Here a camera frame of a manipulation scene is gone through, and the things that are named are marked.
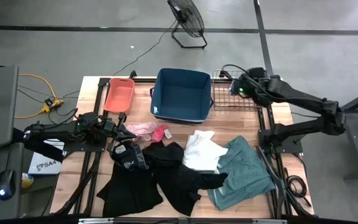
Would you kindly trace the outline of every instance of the gray concrete floor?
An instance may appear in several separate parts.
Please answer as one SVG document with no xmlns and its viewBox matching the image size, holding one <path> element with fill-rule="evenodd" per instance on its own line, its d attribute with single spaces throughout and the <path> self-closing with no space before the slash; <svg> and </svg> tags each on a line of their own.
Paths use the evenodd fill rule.
<svg viewBox="0 0 358 224">
<path fill-rule="evenodd" d="M 256 29 L 251 0 L 197 0 L 206 28 Z M 260 0 L 267 29 L 358 30 L 358 0 Z M 108 27 L 168 27 L 174 21 L 164 0 L 0 0 L 0 24 Z M 83 76 L 110 75 L 153 45 L 156 32 L 33 32 L 0 30 L 0 65 L 18 65 L 22 73 L 38 73 L 58 96 L 80 89 Z M 120 75 L 156 75 L 162 67 L 212 73 L 225 63 L 264 66 L 258 34 L 207 33 L 204 50 L 179 48 L 169 35 L 161 44 Z M 197 42 L 178 34 L 184 42 Z M 358 35 L 268 35 L 273 70 L 294 88 L 338 100 L 341 105 L 358 95 Z M 20 85 L 49 93 L 39 80 L 20 78 Z M 44 96 L 30 93 L 39 100 Z M 62 113 L 76 99 L 67 99 Z M 37 112 L 41 104 L 18 93 L 16 115 Z M 308 114 L 292 106 L 294 112 Z M 56 121 L 62 120 L 53 114 Z M 294 116 L 294 122 L 306 118 Z M 47 115 L 15 120 L 24 129 Z M 308 182 L 316 214 L 324 218 L 358 221 L 358 182 L 342 177 L 358 170 L 356 152 L 345 135 L 310 134 L 302 140 Z M 45 185 L 53 184 L 53 179 Z M 40 215 L 49 190 L 28 196 L 25 212 Z"/>
</svg>

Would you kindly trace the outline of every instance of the green cloth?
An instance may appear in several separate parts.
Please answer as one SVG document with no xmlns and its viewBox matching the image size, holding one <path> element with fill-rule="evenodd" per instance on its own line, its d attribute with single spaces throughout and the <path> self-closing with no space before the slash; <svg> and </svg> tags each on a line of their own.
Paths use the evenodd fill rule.
<svg viewBox="0 0 358 224">
<path fill-rule="evenodd" d="M 255 149 L 242 136 L 224 147 L 228 149 L 227 154 L 219 158 L 215 173 L 225 172 L 229 176 L 223 187 L 208 190 L 209 198 L 219 210 L 275 188 Z"/>
</svg>

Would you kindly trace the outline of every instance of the fan grille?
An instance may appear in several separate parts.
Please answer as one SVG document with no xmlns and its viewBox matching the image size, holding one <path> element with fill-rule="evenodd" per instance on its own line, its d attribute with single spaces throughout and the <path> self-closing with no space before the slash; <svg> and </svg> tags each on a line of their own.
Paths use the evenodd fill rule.
<svg viewBox="0 0 358 224">
<path fill-rule="evenodd" d="M 203 18 L 191 0 L 169 0 L 169 6 L 178 23 L 192 37 L 201 37 L 204 33 Z"/>
</svg>

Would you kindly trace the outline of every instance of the fan stand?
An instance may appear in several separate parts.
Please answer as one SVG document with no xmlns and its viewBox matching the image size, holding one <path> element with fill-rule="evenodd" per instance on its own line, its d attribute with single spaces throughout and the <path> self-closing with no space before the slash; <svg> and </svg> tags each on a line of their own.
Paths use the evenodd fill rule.
<svg viewBox="0 0 358 224">
<path fill-rule="evenodd" d="M 198 48 L 201 48 L 201 49 L 204 49 L 204 48 L 208 45 L 208 43 L 206 42 L 206 39 L 205 39 L 204 35 L 203 35 L 202 33 L 200 33 L 201 37 L 202 37 L 203 40 L 204 40 L 205 45 L 203 45 L 203 46 L 191 46 L 191 47 L 183 46 L 183 44 L 181 44 L 181 43 L 179 42 L 179 40 L 178 40 L 178 39 L 175 37 L 175 35 L 174 35 L 174 33 L 177 31 L 178 27 L 179 27 L 179 23 L 177 23 L 177 25 L 175 26 L 175 28 L 174 28 L 173 31 L 172 31 L 172 38 L 174 38 L 175 41 L 178 42 L 178 44 L 180 45 L 181 48 L 185 48 L 185 49 L 198 49 Z"/>
</svg>

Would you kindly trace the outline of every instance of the pink cloth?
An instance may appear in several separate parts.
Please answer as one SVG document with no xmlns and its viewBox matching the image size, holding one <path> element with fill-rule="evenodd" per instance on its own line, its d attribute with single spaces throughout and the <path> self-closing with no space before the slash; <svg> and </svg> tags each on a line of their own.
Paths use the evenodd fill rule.
<svg viewBox="0 0 358 224">
<path fill-rule="evenodd" d="M 153 121 L 144 123 L 144 124 L 138 124 L 138 125 L 128 125 L 127 130 L 134 133 L 136 135 L 136 138 L 134 141 L 140 139 L 142 141 L 149 141 L 152 139 L 152 133 L 157 128 L 157 124 Z"/>
<path fill-rule="evenodd" d="M 167 125 L 158 126 L 153 133 L 153 141 L 159 142 L 164 137 L 164 131 L 168 129 Z"/>
</svg>

